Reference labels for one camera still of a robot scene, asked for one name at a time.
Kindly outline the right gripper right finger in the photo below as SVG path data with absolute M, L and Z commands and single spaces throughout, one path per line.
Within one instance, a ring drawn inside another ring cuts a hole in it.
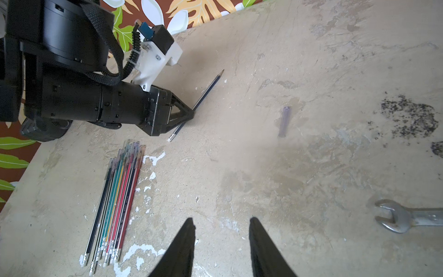
M 249 241 L 254 277 L 296 277 L 256 217 L 250 219 Z

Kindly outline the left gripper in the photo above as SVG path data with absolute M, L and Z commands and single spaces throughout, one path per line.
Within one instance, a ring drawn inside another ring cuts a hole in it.
M 101 125 L 132 124 L 150 136 L 159 136 L 192 120 L 195 111 L 155 86 L 148 92 L 124 81 L 107 86 L 71 70 L 47 68 L 43 72 L 41 116 Z

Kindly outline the purple transparent pencil cap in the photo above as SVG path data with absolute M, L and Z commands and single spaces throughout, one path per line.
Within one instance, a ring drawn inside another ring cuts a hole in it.
M 286 106 L 283 108 L 282 115 L 281 115 L 281 122 L 279 127 L 279 134 L 278 137 L 286 137 L 287 134 L 287 128 L 290 121 L 290 114 L 291 114 L 291 107 Z

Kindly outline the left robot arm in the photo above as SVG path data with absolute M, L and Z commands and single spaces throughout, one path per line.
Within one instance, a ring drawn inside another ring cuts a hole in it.
M 25 115 L 23 136 L 62 137 L 73 121 L 106 129 L 138 126 L 149 136 L 195 112 L 154 85 L 182 50 L 163 25 L 130 27 L 129 58 L 113 35 L 114 15 L 98 1 L 8 1 L 1 39 L 1 120 Z

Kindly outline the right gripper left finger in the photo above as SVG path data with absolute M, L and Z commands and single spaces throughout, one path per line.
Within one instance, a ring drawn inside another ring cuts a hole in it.
M 191 277 L 195 251 L 195 225 L 185 220 L 160 262 L 149 277 Z

